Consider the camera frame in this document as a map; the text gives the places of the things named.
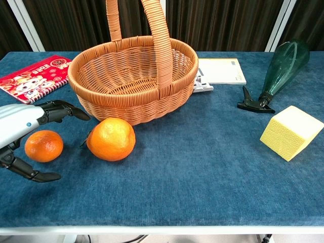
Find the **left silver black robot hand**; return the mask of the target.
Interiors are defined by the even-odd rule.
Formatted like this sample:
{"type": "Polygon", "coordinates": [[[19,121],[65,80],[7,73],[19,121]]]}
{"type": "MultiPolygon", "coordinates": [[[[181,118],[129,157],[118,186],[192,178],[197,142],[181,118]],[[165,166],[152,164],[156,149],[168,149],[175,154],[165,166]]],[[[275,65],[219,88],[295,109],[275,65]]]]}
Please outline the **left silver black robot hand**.
{"type": "Polygon", "coordinates": [[[84,111],[62,100],[48,101],[38,105],[1,106],[1,167],[38,183],[61,179],[57,173],[42,173],[34,170],[27,162],[16,157],[14,150],[20,147],[20,141],[24,136],[40,125],[50,122],[60,123],[66,116],[90,120],[84,111]]]}

